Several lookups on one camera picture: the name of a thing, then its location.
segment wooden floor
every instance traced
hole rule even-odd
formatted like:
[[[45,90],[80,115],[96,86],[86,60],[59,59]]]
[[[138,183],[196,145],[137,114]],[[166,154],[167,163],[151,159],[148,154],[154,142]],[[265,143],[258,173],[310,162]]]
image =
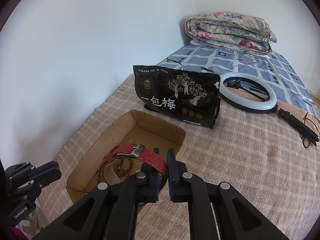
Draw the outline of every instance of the wooden floor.
[[[318,111],[320,113],[320,99],[315,98],[313,95],[310,95],[316,106],[318,107]]]

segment blue checkered sheet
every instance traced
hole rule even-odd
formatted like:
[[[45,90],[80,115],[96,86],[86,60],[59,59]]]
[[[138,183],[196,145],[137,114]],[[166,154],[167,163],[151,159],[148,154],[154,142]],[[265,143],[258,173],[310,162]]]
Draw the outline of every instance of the blue checkered sheet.
[[[217,74],[233,71],[259,77],[272,87],[279,101],[297,106],[319,118],[318,109],[301,79],[287,60],[276,52],[257,56],[229,49],[186,45],[168,58],[180,62],[183,70],[213,71]],[[166,60],[158,65],[182,69],[180,64]]]

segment tree illustration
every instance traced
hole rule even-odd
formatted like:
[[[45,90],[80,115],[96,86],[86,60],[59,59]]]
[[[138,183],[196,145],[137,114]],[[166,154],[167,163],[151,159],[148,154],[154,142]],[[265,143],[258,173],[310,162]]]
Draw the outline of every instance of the tree illustration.
[[[189,85],[190,82],[193,81],[187,73],[182,73],[181,75],[177,75],[176,80],[183,86],[184,94],[189,94]]]
[[[191,95],[194,96],[193,99],[190,99],[190,103],[193,104],[194,106],[197,105],[198,100],[201,97],[205,98],[207,96],[207,92],[202,88],[202,86],[195,82],[189,85],[189,92],[191,93]]]
[[[178,98],[178,92],[183,90],[183,86],[176,79],[169,81],[168,87],[174,91],[175,98]]]

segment black bag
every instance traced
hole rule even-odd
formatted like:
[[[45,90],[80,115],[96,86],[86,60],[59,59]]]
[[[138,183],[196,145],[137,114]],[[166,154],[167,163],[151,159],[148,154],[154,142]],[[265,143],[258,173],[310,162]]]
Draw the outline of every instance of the black bag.
[[[220,109],[220,76],[159,66],[133,66],[145,108],[213,128]]]

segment beige blanket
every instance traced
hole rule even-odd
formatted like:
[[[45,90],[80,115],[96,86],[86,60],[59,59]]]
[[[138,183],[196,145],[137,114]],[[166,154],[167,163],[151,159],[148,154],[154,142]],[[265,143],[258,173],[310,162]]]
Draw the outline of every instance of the beige blanket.
[[[131,75],[60,150],[57,161],[62,177],[39,197],[49,222],[72,205],[66,180],[108,125],[131,109],[148,112],[133,82]],[[305,115],[289,104],[281,107],[296,117]],[[289,239],[306,236],[320,214],[319,147],[305,149],[299,134],[275,114],[247,113],[223,100],[213,129],[161,117],[187,132],[188,148],[182,161],[188,171],[210,183],[232,184]],[[170,203],[165,186],[159,202],[139,221],[136,239],[189,239],[188,221],[187,204]]]

